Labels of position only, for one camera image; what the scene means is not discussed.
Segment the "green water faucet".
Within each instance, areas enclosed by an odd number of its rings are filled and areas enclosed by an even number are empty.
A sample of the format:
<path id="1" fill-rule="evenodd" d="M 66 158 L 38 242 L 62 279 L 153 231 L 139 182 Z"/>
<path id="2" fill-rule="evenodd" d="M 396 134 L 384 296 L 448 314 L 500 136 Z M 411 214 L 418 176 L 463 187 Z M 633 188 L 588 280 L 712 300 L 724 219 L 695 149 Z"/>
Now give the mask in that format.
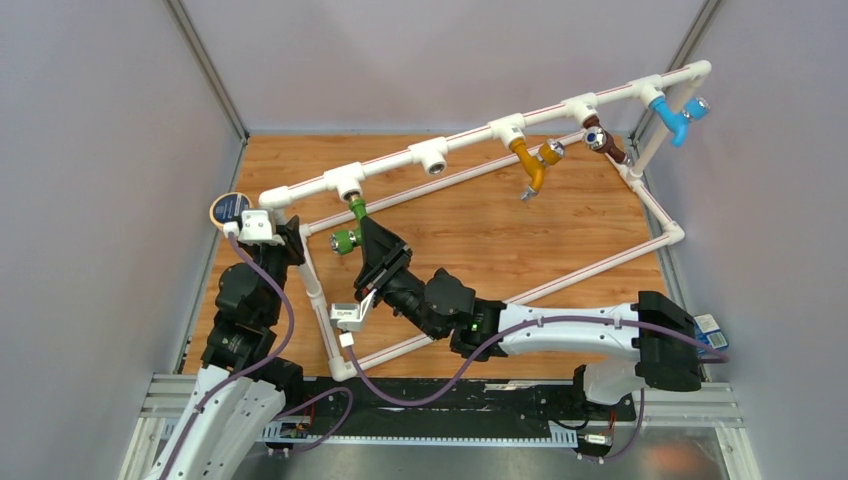
<path id="1" fill-rule="evenodd" d="M 347 255 L 362 244 L 361 221 L 368 215 L 367 202 L 360 194 L 350 194 L 346 200 L 356 220 L 356 226 L 347 230 L 338 230 L 331 235 L 331 249 L 338 255 Z"/>

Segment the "white PVC pipe frame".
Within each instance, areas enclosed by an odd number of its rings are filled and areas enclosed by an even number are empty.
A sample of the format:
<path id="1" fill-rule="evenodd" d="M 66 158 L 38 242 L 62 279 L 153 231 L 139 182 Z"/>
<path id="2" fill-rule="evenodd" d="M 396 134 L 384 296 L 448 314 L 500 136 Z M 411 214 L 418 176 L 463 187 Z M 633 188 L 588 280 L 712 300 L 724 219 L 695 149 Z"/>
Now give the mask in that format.
<path id="1" fill-rule="evenodd" d="M 330 142 L 316 139 L 316 176 L 258 197 L 277 214 L 305 215 L 307 261 L 299 270 L 298 320 L 285 355 L 310 375 L 345 379 L 353 371 L 331 329 L 329 307 L 349 298 L 354 263 L 332 257 L 319 243 L 352 221 L 350 211 L 331 213 L 329 204 L 353 191 L 363 194 L 368 213 L 410 243 L 414 273 L 445 268 L 486 298 L 588 307 L 663 290 L 659 256 L 684 230 L 650 193 L 642 162 L 618 164 L 590 152 L 580 132 L 570 133 L 562 137 L 567 156 L 547 170 L 541 196 L 522 202 L 525 177 L 508 146 L 517 141 L 535 152 L 540 139 L 526 135 L 529 126 L 583 121 L 614 101 L 647 104 L 671 87 L 691 96 L 711 69 L 699 60 L 447 137 L 411 138 L 405 149 L 364 162 L 330 164 Z"/>

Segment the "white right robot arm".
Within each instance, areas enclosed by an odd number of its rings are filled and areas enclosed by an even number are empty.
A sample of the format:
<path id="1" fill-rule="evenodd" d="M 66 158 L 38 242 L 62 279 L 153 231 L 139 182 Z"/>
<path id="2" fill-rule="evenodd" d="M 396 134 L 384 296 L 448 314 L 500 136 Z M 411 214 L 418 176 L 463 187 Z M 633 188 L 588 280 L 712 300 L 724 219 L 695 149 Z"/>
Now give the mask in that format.
<path id="1" fill-rule="evenodd" d="M 362 268 L 355 298 L 384 303 L 431 340 L 447 339 L 467 362 L 537 352 L 589 352 L 570 392 L 573 410 L 598 417 L 645 387 L 694 392 L 701 387 L 694 318 L 663 293 L 643 290 L 633 303 L 596 309 L 534 308 L 485 300 L 445 269 L 428 281 L 413 274 L 413 252 L 369 216 L 358 221 Z"/>

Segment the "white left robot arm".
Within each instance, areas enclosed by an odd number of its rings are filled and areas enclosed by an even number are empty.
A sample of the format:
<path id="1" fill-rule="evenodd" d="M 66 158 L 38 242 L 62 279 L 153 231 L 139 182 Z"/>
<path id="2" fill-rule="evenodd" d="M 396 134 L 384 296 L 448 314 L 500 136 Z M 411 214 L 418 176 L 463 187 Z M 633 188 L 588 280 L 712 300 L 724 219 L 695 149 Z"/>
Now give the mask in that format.
<path id="1" fill-rule="evenodd" d="M 281 356 L 294 333 L 288 270 L 305 263 L 300 220 L 249 209 L 223 232 L 240 260 L 219 277 L 201 368 L 150 479 L 231 478 L 272 418 L 306 399 L 302 367 Z"/>

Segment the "yellow water faucet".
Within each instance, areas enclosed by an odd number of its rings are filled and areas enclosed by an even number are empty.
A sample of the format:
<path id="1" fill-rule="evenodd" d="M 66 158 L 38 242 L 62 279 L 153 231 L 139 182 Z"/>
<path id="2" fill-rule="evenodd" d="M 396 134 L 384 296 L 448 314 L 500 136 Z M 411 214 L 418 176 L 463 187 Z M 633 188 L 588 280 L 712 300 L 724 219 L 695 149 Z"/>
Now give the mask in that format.
<path id="1" fill-rule="evenodd" d="M 531 154 L 524 137 L 517 137 L 508 144 L 509 150 L 518 158 L 523 170 L 530 178 L 529 184 L 522 193 L 522 202 L 528 202 L 536 197 L 545 182 L 546 169 L 556 165 L 565 157 L 565 145 L 556 139 L 549 138 L 535 154 Z"/>

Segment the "brown water faucet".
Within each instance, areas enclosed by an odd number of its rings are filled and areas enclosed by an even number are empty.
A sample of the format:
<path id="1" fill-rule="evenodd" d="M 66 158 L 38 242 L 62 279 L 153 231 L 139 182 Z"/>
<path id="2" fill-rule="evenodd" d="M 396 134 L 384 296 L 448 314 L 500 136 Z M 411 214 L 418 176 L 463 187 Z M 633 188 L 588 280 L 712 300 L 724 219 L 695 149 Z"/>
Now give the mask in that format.
<path id="1" fill-rule="evenodd" d="M 582 121 L 584 129 L 582 141 L 593 152 L 608 155 L 616 164 L 625 165 L 629 158 L 618 147 L 613 136 L 601 125 L 597 115 L 588 116 Z"/>

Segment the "blue water faucet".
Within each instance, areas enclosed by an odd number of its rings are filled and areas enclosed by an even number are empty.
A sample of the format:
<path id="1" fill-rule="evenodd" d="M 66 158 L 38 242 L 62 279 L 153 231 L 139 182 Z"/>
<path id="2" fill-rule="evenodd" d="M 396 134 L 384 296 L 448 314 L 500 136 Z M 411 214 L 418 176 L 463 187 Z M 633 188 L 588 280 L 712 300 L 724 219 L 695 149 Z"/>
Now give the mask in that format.
<path id="1" fill-rule="evenodd" d="M 710 105 L 703 97 L 692 97 L 677 111 L 673 111 L 664 96 L 660 96 L 648 104 L 648 108 L 657 114 L 672 134 L 671 145 L 680 148 L 684 145 L 689 125 L 699 121 L 710 113 Z"/>

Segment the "masking tape roll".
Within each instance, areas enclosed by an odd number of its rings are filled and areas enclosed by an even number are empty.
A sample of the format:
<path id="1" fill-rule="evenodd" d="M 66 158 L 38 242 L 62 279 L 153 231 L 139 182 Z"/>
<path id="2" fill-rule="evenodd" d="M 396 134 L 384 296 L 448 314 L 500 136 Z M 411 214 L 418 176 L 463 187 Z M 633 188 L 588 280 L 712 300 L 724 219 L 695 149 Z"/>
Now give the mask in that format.
<path id="1" fill-rule="evenodd" d="M 240 223 L 242 213 L 252 208 L 250 198 L 240 192 L 228 192 L 219 196 L 209 208 L 212 224 L 222 230 L 228 223 Z"/>

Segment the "blue green small box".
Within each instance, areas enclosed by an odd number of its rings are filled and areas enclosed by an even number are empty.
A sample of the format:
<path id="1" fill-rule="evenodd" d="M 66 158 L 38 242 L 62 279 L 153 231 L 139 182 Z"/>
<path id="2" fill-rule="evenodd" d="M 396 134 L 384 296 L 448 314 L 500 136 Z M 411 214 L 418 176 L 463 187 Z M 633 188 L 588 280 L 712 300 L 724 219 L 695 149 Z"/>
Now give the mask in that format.
<path id="1" fill-rule="evenodd" d="M 718 351 L 723 351 L 728 347 L 728 341 L 712 315 L 695 316 L 694 322 L 697 341 Z"/>

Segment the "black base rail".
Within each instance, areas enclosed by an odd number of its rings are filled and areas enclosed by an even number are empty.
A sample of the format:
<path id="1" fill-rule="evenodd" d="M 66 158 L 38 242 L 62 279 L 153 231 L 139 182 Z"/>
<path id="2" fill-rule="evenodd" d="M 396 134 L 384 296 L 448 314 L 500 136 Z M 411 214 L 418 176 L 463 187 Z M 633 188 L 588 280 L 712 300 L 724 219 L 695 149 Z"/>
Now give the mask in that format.
<path id="1" fill-rule="evenodd" d="M 408 400 L 435 393 L 447 379 L 371 378 L 389 396 Z M 533 382 L 520 385 L 507 380 L 459 380 L 439 399 L 424 406 L 402 407 L 373 393 L 360 378 L 337 383 L 330 377 L 304 380 L 299 399 L 285 409 L 299 405 L 334 387 L 346 387 L 353 405 L 336 431 L 337 436 L 448 438 L 448 439 L 542 439 L 550 438 L 549 421 L 554 427 L 581 426 L 596 422 L 603 430 L 614 419 L 632 422 L 637 418 L 632 394 L 614 407 L 593 406 L 578 400 L 570 381 Z M 332 393 L 314 406 L 293 415 L 294 422 L 310 422 L 307 431 L 324 434 L 341 418 L 347 406 L 344 393 Z"/>

